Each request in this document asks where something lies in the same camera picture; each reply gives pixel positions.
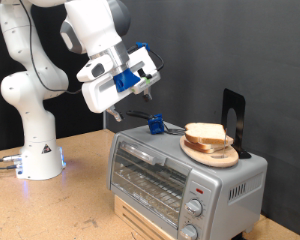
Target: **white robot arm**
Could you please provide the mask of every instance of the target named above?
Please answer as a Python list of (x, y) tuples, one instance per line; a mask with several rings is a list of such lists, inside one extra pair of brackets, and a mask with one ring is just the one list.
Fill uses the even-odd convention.
[(82, 92), (91, 111), (107, 110), (121, 121), (114, 104), (142, 91), (151, 98), (150, 86), (160, 80), (160, 74), (146, 45), (129, 55), (122, 43), (119, 34), (128, 31), (130, 17), (119, 0), (0, 0), (0, 24), (9, 54), (26, 68), (1, 84), (3, 97), (22, 117), (25, 135), (20, 155), (7, 159), (16, 160), (18, 178), (44, 180), (59, 175), (64, 165), (54, 116), (42, 101), (65, 92), (68, 78), (42, 49), (30, 14), (32, 4), (65, 4), (68, 17), (61, 35), (69, 50), (90, 58), (77, 78), (84, 83)]
[(160, 74), (146, 47), (128, 54), (120, 36), (129, 29), (130, 15), (122, 2), (67, 1), (65, 7), (68, 17), (61, 27), (61, 35), (70, 51), (87, 52), (90, 58), (77, 75), (84, 83), (82, 92), (86, 103), (92, 112), (107, 110), (120, 121), (113, 105), (132, 92), (146, 91), (146, 96), (151, 97), (150, 86), (160, 80)]

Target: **toaster oven window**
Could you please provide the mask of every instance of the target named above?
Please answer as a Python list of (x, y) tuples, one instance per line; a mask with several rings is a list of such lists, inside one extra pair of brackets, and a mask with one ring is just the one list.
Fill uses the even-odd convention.
[(117, 147), (112, 184), (177, 229), (187, 176)]

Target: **toaster oven door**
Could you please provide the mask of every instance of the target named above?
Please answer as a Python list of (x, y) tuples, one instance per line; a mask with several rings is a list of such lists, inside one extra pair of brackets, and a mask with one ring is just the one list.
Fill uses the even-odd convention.
[(175, 229), (191, 168), (129, 139), (113, 155), (111, 183)]

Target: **logo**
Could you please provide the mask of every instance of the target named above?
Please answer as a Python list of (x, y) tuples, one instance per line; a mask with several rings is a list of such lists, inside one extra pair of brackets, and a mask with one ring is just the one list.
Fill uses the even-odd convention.
[(46, 144), (42, 150), (42, 154), (49, 153), (51, 151), (51, 148), (48, 146), (48, 144)]

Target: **control knob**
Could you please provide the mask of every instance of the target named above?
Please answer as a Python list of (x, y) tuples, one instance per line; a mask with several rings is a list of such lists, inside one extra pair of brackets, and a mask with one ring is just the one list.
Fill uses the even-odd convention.
[(180, 235), (186, 240), (196, 240), (198, 237), (197, 230), (194, 226), (188, 225), (180, 231)]
[(198, 200), (191, 200), (185, 204), (184, 208), (194, 217), (199, 217), (202, 213), (202, 206)]

